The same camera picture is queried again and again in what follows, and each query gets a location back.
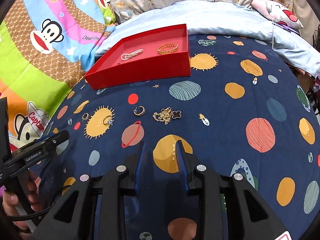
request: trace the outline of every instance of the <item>white cable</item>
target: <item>white cable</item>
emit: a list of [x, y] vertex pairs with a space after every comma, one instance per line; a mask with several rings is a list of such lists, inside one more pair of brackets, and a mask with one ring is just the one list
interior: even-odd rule
[[[267, 1], [268, 0], [266, 0], [266, 8], [267, 8], [267, 12], [268, 12], [268, 14], [270, 15], [270, 12], [271, 12], [271, 8], [269, 9], [269, 7], [268, 7], [268, 4], [267, 4]], [[272, 20], [272, 49], [273, 49], [273, 44], [274, 44], [274, 22], [273, 22], [273, 18], [272, 18], [272, 16], [270, 15], [270, 17], [271, 17], [271, 20]]]

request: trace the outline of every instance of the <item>navy blue bedsheet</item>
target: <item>navy blue bedsheet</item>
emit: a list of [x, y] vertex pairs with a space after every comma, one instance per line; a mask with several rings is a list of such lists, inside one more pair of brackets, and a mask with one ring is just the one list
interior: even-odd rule
[[[105, 174], [143, 140], [149, 159], [142, 189], [138, 198], [125, 198], [128, 240], [150, 240], [143, 232], [154, 240], [191, 240], [197, 197], [183, 192], [172, 155], [182, 139], [187, 152], [217, 173], [242, 173], [298, 239], [320, 209], [320, 168], [319, 124], [297, 79], [261, 41], [197, 35], [189, 46], [191, 77], [98, 91], [82, 79], [74, 87], [45, 132], [68, 130], [68, 144], [48, 166], [33, 168], [41, 198], [48, 203], [82, 174]], [[137, 106], [145, 107], [141, 117], [133, 114]], [[165, 125], [153, 113], [167, 107], [181, 118]], [[89, 119], [82, 121], [85, 113]], [[108, 115], [110, 126], [103, 125]], [[182, 237], [182, 230], [189, 233]]]

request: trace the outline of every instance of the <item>yellow sun print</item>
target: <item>yellow sun print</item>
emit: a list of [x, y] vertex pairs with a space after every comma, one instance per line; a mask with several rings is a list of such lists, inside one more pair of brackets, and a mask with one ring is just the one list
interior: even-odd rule
[[201, 69], [202, 71], [214, 68], [219, 64], [216, 57], [211, 54], [200, 53], [191, 58], [191, 67], [195, 70]]
[[108, 107], [109, 106], [100, 106], [88, 120], [84, 128], [86, 138], [100, 137], [100, 135], [103, 135], [107, 129], [109, 129], [110, 125], [112, 125], [115, 114], [113, 114], [114, 110], [112, 110], [112, 107], [110, 109]]

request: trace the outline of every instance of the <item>human hand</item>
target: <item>human hand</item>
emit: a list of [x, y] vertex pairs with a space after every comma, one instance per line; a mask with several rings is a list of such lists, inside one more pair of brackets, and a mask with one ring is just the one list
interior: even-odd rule
[[[27, 188], [31, 192], [31, 194], [28, 195], [28, 200], [34, 212], [39, 212], [43, 209], [43, 206], [40, 203], [39, 195], [36, 193], [38, 190], [38, 187], [36, 185], [37, 180], [38, 179], [36, 178], [35, 174], [32, 171], [29, 171], [29, 180], [27, 181]], [[5, 213], [8, 216], [19, 216], [17, 210], [15, 209], [15, 206], [18, 203], [19, 203], [19, 200], [17, 195], [7, 190], [3, 192], [2, 206], [4, 208]], [[21, 231], [19, 233], [20, 237], [23, 240], [28, 240], [31, 234], [26, 233], [28, 231], [28, 226], [25, 223], [25, 221], [19, 221], [19, 222], [13, 222], [13, 223], [20, 229]]]

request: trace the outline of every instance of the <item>silver screw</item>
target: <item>silver screw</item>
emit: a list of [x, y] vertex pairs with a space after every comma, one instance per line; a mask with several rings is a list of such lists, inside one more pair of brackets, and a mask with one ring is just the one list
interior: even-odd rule
[[89, 175], [87, 175], [87, 174], [83, 174], [80, 176], [81, 181], [87, 181], [88, 179], [89, 179]]
[[198, 170], [198, 171], [205, 171], [206, 169], [207, 169], [207, 167], [204, 166], [204, 165], [202, 165], [202, 164], [200, 164], [200, 165], [197, 166], [197, 170]]
[[117, 171], [119, 171], [119, 172], [123, 172], [123, 171], [125, 171], [126, 169], [127, 169], [127, 167], [124, 166], [124, 165], [120, 165], [120, 166], [117, 167]]
[[235, 177], [236, 180], [242, 180], [243, 176], [240, 173], [236, 173], [235, 175], [233, 175], [233, 177]]

